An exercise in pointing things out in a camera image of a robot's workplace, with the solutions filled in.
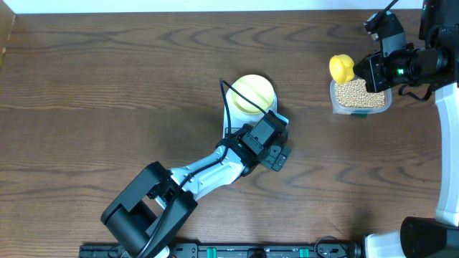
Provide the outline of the yellow measuring scoop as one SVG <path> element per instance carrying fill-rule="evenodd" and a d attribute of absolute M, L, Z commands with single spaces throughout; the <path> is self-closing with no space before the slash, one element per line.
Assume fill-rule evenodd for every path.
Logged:
<path fill-rule="evenodd" d="M 334 55 L 329 61 L 329 71 L 333 80 L 342 85 L 353 80 L 354 61 L 346 54 Z"/>

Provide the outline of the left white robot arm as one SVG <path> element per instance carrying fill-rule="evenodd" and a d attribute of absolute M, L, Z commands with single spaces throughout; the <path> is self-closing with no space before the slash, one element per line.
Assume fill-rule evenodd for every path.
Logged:
<path fill-rule="evenodd" d="M 104 210 L 100 220 L 131 257 L 167 256 L 198 200 L 250 174 L 258 165 L 279 171 L 290 151 L 284 122 L 244 125 L 195 163 L 147 165 Z"/>

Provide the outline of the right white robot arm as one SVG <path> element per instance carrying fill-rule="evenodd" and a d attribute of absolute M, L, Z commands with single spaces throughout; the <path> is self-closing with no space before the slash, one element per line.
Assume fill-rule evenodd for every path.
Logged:
<path fill-rule="evenodd" d="M 440 183 L 432 218 L 408 216 L 399 229 L 368 234 L 353 247 L 354 257 L 458 256 L 458 2 L 424 1 L 415 47 L 389 5 L 365 23 L 379 50 L 355 64 L 366 91 L 398 87 L 400 96 L 433 99 L 439 115 Z"/>

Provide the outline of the white digital kitchen scale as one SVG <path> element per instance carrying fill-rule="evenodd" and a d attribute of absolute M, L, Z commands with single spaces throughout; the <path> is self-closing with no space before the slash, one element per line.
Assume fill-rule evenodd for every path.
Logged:
<path fill-rule="evenodd" d="M 229 108 L 229 111 L 230 111 L 229 112 L 229 117 L 230 117 L 230 120 L 231 120 L 232 133 L 235 133 L 237 130 L 242 128 L 242 126 L 244 124 L 246 124 L 246 123 L 248 123 L 250 125 L 256 125 L 262 119 L 263 114 L 262 113 L 253 114 L 253 113 L 243 112 L 241 109 L 239 109 L 236 106 L 235 101 L 232 100 L 232 98 L 230 97 L 231 93 L 233 93 L 232 90 L 228 90 L 227 91 L 226 99 L 227 99 L 227 104 L 228 104 L 228 108 Z M 274 113 L 276 113 L 277 110 L 278 110 L 278 98 L 277 98 L 277 95 L 275 93 L 274 93 L 274 99 L 273 99 L 272 104 L 265 111 L 267 112 L 268 110 L 272 110 Z M 226 109 L 224 107 L 222 137 L 225 138 L 225 136 L 227 136 L 227 134 L 228 134 L 227 113 L 226 113 Z"/>

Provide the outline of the yellow plastic bowl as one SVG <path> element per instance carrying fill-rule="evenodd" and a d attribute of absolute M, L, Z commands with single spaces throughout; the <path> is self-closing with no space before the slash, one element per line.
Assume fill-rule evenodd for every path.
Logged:
<path fill-rule="evenodd" d="M 275 99 L 275 91 L 270 81 L 260 75 L 245 75 L 234 82 L 232 87 L 263 110 L 267 110 Z M 230 90 L 230 98 L 235 106 L 244 113 L 261 113 L 257 107 L 240 97 L 233 90 Z"/>

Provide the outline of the clear container of soybeans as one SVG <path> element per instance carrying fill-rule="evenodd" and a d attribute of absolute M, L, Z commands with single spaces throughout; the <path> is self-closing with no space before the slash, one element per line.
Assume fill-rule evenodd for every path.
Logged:
<path fill-rule="evenodd" d="M 382 113 L 392 104 L 392 91 L 379 93 L 366 91 L 365 80 L 355 77 L 342 85 L 330 83 L 333 113 L 340 115 L 370 115 Z"/>

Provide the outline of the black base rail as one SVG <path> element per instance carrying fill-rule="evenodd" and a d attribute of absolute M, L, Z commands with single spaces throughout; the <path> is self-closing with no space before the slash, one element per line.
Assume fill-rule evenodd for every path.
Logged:
<path fill-rule="evenodd" d="M 177 243 L 169 245 L 158 256 L 173 258 L 365 258 L 366 255 L 360 244 L 349 246 L 337 242 L 319 242 L 307 245 L 205 245 Z"/>

